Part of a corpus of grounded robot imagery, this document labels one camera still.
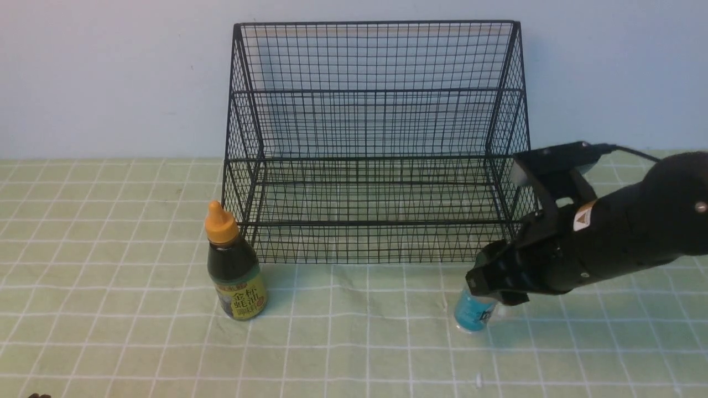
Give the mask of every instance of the cable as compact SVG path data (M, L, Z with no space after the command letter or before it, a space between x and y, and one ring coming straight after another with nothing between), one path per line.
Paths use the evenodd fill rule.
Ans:
M661 159L659 159L658 157L653 157L653 156L651 156L650 154L645 154L644 152L637 151L636 149L623 147L622 145L614 145L614 144L611 144L610 147L611 147L613 150L626 152L626 153L628 153L628 154L633 154L633 155L636 155L636 156L638 156L638 157L643 157L643 158L645 158L645 159L647 159L647 160L651 160L651 161L654 161L654 162L659 162L659 161L661 160Z

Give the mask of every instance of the robotic arm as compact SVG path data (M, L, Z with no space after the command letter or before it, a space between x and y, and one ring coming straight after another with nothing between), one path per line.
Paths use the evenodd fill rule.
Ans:
M529 293L562 295L708 254L708 152L662 159L643 181L598 198L582 171L619 148L574 142L514 155L512 179L530 185L542 209L522 218L514 241L482 250L470 293L519 305ZM564 198L572 203L559 207Z

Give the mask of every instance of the orange sticker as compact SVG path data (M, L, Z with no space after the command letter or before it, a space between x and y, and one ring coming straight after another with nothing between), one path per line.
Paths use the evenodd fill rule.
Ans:
M593 213L593 206L597 200L586 203L580 206L578 211L573 217L573 231L580 231L590 226L590 216Z

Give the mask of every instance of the wire mesh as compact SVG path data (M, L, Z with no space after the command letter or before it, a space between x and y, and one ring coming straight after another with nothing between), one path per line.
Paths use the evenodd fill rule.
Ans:
M234 26L222 202L262 261L466 261L534 198L513 21Z

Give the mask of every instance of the orange bottle cap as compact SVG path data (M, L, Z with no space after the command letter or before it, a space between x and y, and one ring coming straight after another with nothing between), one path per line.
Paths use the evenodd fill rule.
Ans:
M234 216L224 210L216 200L209 203L209 214L204 220L204 229L213 244L229 243L239 234L239 226Z

